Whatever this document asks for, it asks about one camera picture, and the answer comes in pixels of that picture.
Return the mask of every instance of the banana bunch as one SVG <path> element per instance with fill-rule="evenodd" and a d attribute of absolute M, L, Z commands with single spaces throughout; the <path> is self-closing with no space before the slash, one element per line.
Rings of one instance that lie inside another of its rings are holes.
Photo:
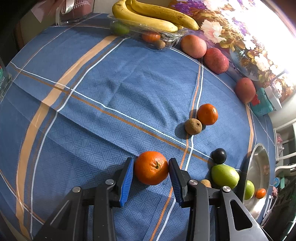
<path fill-rule="evenodd" d="M 183 27 L 199 29 L 196 21 L 183 13 L 137 0 L 119 0 L 113 5 L 112 13 L 127 24 L 143 24 L 165 32 L 176 32 Z"/>

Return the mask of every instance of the stainless steel bowl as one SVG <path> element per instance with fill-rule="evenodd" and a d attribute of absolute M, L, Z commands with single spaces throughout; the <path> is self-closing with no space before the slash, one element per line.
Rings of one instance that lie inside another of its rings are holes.
<path fill-rule="evenodd" d="M 269 175 L 270 175 L 268 155 L 265 147 L 261 143 L 258 143 L 254 147 L 252 154 L 248 159 L 247 163 L 248 163 L 248 165 L 246 165 L 247 168 L 245 168 L 245 170 L 241 173 L 241 176 L 240 176 L 240 181 L 241 181 L 240 188 L 244 190 L 244 192 L 241 193 L 240 195 L 241 197 L 239 195 L 238 197 L 242 200 L 243 204 L 251 213 L 251 215 L 255 219 L 257 219 L 260 215 L 260 212 L 263 209 L 267 195 L 265 195 L 265 197 L 262 199 L 257 199 L 256 191 L 261 188 L 264 188 L 266 192 L 268 191 Z M 255 194 L 249 200 L 244 199 L 247 180 L 250 180 L 255 186 Z"/>

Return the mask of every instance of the blue tablecloth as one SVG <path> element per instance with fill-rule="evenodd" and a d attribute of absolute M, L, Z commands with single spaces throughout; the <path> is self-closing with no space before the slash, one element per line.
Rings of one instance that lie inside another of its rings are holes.
<path fill-rule="evenodd" d="M 95 187 L 144 151 L 175 157 L 197 180 L 210 178 L 209 156 L 219 147 L 238 170 L 259 142 L 275 162 L 269 117 L 257 118 L 238 100 L 227 74 L 216 76 L 178 49 L 159 52 L 112 36 L 108 26 L 100 14 L 49 27 L 8 65 L 0 209 L 27 239 L 72 187 Z M 218 121 L 186 139 L 183 123 L 205 103 L 217 108 Z M 184 240 L 188 215 L 169 177 L 156 186 L 134 178 L 128 201 L 114 212 L 117 239 Z"/>

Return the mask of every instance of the pink fruit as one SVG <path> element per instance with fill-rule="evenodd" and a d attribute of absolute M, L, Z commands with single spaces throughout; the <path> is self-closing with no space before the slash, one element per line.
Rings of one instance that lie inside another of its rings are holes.
<path fill-rule="evenodd" d="M 190 34 L 182 38 L 181 49 L 192 58 L 201 58 L 207 51 L 207 44 L 203 39 Z"/>
<path fill-rule="evenodd" d="M 228 58 L 222 54 L 220 49 L 209 48 L 203 58 L 206 66 L 215 74 L 222 74 L 229 67 Z"/>
<path fill-rule="evenodd" d="M 237 82 L 234 91 L 240 101 L 244 104 L 251 102 L 256 94 L 255 86 L 249 78 L 241 78 Z"/>

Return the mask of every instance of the tangerine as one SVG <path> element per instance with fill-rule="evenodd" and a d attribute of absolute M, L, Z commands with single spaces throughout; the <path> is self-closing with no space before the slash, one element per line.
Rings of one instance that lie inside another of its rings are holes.
<path fill-rule="evenodd" d="M 261 199 L 261 198 L 264 198 L 265 194 L 266 194 L 266 190 L 264 188 L 261 188 L 256 192 L 256 197 L 258 199 Z"/>
<path fill-rule="evenodd" d="M 157 32 L 145 31 L 142 34 L 142 39 L 147 43 L 153 43 L 160 40 L 160 34 Z"/>
<path fill-rule="evenodd" d="M 197 111 L 197 118 L 203 125 L 210 126 L 218 120 L 218 111 L 211 104 L 203 104 Z"/>
<path fill-rule="evenodd" d="M 146 185 L 157 185 L 168 176 L 168 162 L 157 151 L 145 151 L 136 159 L 134 173 Z"/>

